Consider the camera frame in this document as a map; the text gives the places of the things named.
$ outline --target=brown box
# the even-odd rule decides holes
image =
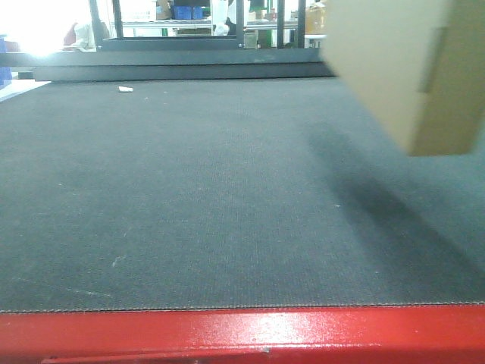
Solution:
[[[315,2],[306,9],[305,34],[324,34],[325,5]]]
[[[172,14],[168,0],[157,0],[157,20],[171,19]]]

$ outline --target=blue container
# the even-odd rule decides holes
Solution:
[[[195,6],[193,8],[193,12],[192,12],[192,19],[193,20],[199,20],[199,19],[202,19],[203,16],[202,16],[202,6]]]
[[[6,36],[0,34],[0,53],[7,53],[7,46],[4,38]],[[11,83],[12,73],[9,67],[0,67],[0,89]]]
[[[176,6],[174,17],[178,20],[192,20],[192,8],[190,6]]]

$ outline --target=fabric texture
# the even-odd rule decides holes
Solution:
[[[0,310],[485,302],[485,151],[406,157],[338,79],[0,103]]]

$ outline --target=white debris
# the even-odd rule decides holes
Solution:
[[[118,89],[120,90],[121,93],[132,93],[133,92],[132,87],[119,86]]]

